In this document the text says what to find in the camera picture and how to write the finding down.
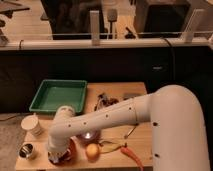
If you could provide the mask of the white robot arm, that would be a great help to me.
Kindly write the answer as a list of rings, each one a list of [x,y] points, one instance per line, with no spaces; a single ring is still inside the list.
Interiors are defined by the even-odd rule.
[[[57,112],[47,149],[63,153],[72,136],[140,122],[151,123],[153,171],[211,171],[201,105],[189,89],[179,85],[81,116]]]

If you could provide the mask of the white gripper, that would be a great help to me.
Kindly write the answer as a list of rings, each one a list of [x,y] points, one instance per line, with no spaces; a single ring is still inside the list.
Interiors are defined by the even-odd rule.
[[[49,154],[48,159],[53,164],[58,164],[60,162],[60,158],[67,152],[67,149],[69,148],[69,143],[70,140],[68,138],[56,139],[49,137],[46,142],[46,149]]]

